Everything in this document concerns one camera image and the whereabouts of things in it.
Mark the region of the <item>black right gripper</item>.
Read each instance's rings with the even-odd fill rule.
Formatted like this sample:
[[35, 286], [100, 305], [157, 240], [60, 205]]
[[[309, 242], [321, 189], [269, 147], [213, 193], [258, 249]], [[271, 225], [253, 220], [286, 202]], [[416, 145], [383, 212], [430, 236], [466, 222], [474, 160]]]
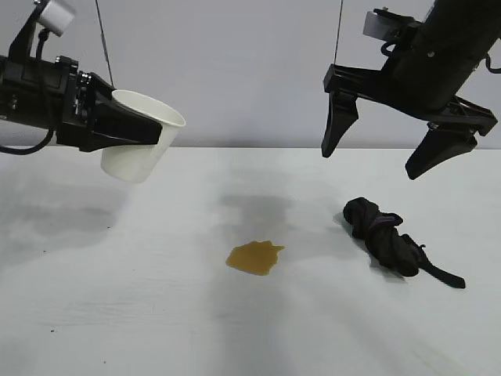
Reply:
[[378, 70], [329, 66], [323, 157], [330, 157], [359, 119], [357, 99], [380, 103], [435, 123], [405, 163], [407, 176], [425, 172], [477, 145], [474, 132], [488, 134], [495, 115], [457, 93], [500, 38], [498, 1], [435, 1], [422, 21], [384, 8], [367, 12], [363, 32], [381, 41], [386, 61]]

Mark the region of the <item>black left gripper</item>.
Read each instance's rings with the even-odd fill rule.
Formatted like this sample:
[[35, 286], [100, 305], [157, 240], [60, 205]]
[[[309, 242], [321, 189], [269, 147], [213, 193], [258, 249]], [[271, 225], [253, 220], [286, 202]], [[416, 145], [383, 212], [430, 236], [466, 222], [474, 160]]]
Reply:
[[[113, 146], [157, 145], [162, 126], [145, 115], [126, 109], [112, 98], [114, 87], [99, 75], [78, 69], [78, 61], [62, 56], [38, 66], [1, 58], [1, 117], [45, 129], [59, 145], [92, 152]], [[92, 110], [88, 94], [92, 87]], [[92, 114], [92, 132], [88, 119]]]

